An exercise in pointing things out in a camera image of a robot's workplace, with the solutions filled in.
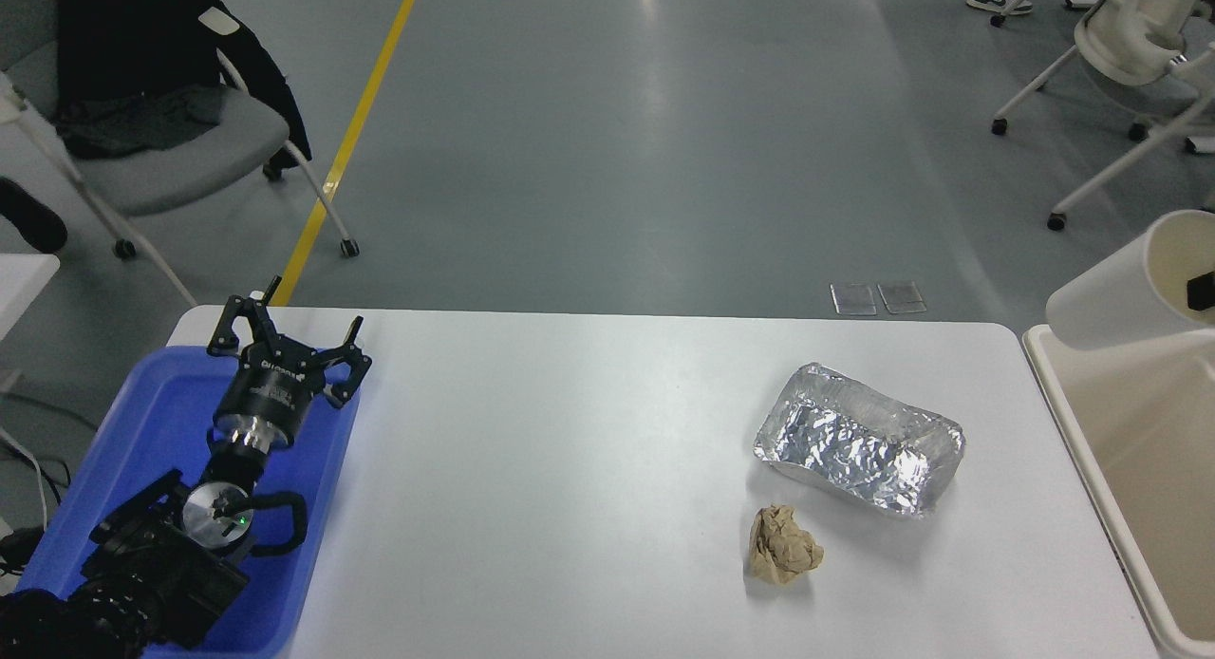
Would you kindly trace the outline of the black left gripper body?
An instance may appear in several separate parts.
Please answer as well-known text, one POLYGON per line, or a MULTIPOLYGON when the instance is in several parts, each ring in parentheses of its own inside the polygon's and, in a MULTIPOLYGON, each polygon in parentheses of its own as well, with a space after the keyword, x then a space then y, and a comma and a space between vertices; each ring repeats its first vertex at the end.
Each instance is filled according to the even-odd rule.
POLYGON ((262 348, 243 348, 237 373, 217 404, 214 426, 230 428, 237 419, 259 419, 282 436, 294 438, 322 389, 320 368, 290 368, 271 361, 262 348))

